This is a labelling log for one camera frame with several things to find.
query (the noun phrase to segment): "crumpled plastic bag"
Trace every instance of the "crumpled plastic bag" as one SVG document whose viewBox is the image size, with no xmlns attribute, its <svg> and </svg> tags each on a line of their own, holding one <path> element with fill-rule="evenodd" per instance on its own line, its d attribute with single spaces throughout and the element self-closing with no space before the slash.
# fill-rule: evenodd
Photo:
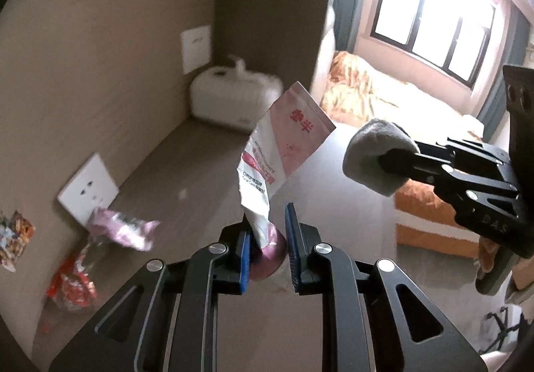
<svg viewBox="0 0 534 372">
<path fill-rule="evenodd" d="M 93 211 L 87 230 L 98 237 L 105 236 L 124 247 L 149 251 L 154 245 L 154 229 L 159 221 L 144 221 L 106 208 Z"/>
<path fill-rule="evenodd" d="M 91 270 L 108 254 L 109 244 L 115 242 L 139 251 L 149 251 L 154 245 L 154 229 L 159 224 L 159 221 L 144 221 L 114 210 L 96 208 L 86 226 L 90 233 L 86 246 L 63 261 L 46 296 L 60 309 L 69 312 L 91 307 L 97 298 Z"/>
<path fill-rule="evenodd" d="M 34 225 L 18 211 L 11 220 L 0 212 L 0 264 L 5 269 L 15 272 L 17 262 L 34 233 Z"/>
</svg>

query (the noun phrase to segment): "bed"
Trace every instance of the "bed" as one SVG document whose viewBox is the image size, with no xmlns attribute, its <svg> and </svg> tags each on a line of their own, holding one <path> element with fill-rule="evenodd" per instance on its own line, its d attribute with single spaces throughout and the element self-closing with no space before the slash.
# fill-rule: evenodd
<svg viewBox="0 0 534 372">
<path fill-rule="evenodd" d="M 336 52 L 321 108 L 334 122 L 361 127 L 373 118 L 400 125 L 414 140 L 480 140 L 483 126 L 449 105 L 378 70 L 357 55 Z M 455 223 L 455 210 L 433 186 L 409 180 L 394 195 L 397 244 L 476 257 L 479 236 Z"/>
</svg>

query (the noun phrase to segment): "white wall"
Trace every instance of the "white wall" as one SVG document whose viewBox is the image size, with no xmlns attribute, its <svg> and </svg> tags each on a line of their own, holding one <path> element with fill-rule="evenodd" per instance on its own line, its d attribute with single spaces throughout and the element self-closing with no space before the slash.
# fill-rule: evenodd
<svg viewBox="0 0 534 372">
<path fill-rule="evenodd" d="M 378 0 L 363 0 L 361 20 L 354 53 L 376 69 L 406 80 L 440 99 L 462 114 L 476 116 L 498 72 L 508 29 L 510 0 L 492 0 L 496 15 L 488 50 L 473 90 L 469 90 L 437 67 L 416 56 L 370 36 Z"/>
</svg>

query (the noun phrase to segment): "trash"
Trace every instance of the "trash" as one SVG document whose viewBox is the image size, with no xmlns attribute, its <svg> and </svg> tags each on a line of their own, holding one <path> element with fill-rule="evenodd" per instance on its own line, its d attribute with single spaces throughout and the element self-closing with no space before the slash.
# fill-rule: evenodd
<svg viewBox="0 0 534 372">
<path fill-rule="evenodd" d="M 271 276 L 286 256 L 286 240 L 268 219 L 269 200 L 334 129 L 297 82 L 274 102 L 250 135 L 237 171 L 241 205 L 260 248 L 252 255 L 252 280 Z"/>
<path fill-rule="evenodd" d="M 124 247 L 149 251 L 154 245 L 154 229 L 159 221 L 144 221 L 106 208 L 95 208 L 87 223 L 93 236 L 104 235 Z"/>
<path fill-rule="evenodd" d="M 108 254 L 115 242 L 139 251 L 154 245 L 159 221 L 144 221 L 106 208 L 95 208 L 87 223 L 89 239 L 84 248 L 63 261 L 55 272 L 46 296 L 62 310 L 80 312 L 94 304 L 97 290 L 92 280 L 94 265 Z"/>
<path fill-rule="evenodd" d="M 109 240 L 90 236 L 78 255 L 63 261 L 50 282 L 46 296 L 63 310 L 80 312 L 93 305 L 97 291 L 90 278 L 95 263 L 108 253 Z"/>
<path fill-rule="evenodd" d="M 0 213 L 0 260 L 8 271 L 15 272 L 17 261 L 35 232 L 35 226 L 15 211 L 11 220 Z"/>
</svg>

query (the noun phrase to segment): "pink plastic bag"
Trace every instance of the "pink plastic bag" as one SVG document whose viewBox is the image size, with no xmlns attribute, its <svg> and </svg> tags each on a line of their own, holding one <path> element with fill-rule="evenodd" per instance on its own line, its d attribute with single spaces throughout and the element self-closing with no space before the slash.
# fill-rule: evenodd
<svg viewBox="0 0 534 372">
<path fill-rule="evenodd" d="M 154 245 L 154 229 L 159 221 L 144 221 L 105 208 L 96 208 L 87 223 L 90 234 L 104 235 L 124 247 L 149 251 Z"/>
</svg>

